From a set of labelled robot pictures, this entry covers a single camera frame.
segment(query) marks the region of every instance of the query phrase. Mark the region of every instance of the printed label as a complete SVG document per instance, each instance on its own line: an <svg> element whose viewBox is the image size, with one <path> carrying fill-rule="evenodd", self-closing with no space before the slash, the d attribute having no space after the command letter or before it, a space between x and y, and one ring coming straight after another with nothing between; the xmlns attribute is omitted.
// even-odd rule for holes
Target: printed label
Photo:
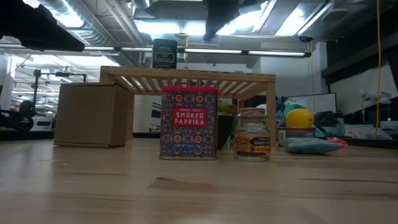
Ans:
<svg viewBox="0 0 398 224"><path fill-rule="evenodd" d="M271 139L269 136L254 136L235 134L235 151L266 153L271 152Z"/></svg>
<svg viewBox="0 0 398 224"><path fill-rule="evenodd" d="M204 128L206 115L206 108L173 108L173 126Z"/></svg>
<svg viewBox="0 0 398 224"><path fill-rule="evenodd" d="M173 53L156 52L156 61L157 62L174 62L174 54Z"/></svg>

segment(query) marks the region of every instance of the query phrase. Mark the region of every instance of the cardboard box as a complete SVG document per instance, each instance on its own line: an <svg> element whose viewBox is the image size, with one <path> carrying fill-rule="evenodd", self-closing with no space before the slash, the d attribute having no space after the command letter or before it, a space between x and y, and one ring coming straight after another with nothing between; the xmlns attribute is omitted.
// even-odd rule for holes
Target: cardboard box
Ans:
<svg viewBox="0 0 398 224"><path fill-rule="evenodd" d="M128 97L129 92L114 83L61 85L54 144L124 146Z"/></svg>

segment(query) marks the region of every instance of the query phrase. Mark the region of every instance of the glass spice jar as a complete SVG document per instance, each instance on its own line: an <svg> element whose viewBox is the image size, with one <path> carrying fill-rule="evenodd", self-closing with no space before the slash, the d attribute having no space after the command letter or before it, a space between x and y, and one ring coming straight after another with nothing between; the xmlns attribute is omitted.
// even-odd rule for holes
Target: glass spice jar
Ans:
<svg viewBox="0 0 398 224"><path fill-rule="evenodd" d="M268 129L269 118L265 109L241 108L235 119L235 159L268 161L271 154L271 139Z"/></svg>

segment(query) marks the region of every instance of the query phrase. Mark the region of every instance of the jar label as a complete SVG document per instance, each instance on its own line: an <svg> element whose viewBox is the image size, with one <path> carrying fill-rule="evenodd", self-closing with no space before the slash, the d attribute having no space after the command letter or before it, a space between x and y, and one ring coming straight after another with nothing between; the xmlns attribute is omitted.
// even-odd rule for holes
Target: jar label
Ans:
<svg viewBox="0 0 398 224"><path fill-rule="evenodd" d="M271 138L261 135L243 135L235 134L234 148L236 152L270 153Z"/></svg>

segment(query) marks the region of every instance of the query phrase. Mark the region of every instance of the blue fabric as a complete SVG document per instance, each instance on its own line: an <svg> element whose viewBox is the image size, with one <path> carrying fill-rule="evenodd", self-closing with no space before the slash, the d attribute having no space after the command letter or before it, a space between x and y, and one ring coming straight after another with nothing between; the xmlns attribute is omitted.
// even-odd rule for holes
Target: blue fabric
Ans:
<svg viewBox="0 0 398 224"><path fill-rule="evenodd" d="M340 144L318 138L288 138L279 141L289 153L323 154L340 149Z"/></svg>
<svg viewBox="0 0 398 224"><path fill-rule="evenodd" d="M337 120L338 124L334 127L322 127L325 130L326 137L340 137L345 135L346 129L344 120L342 118L337 118Z"/></svg>

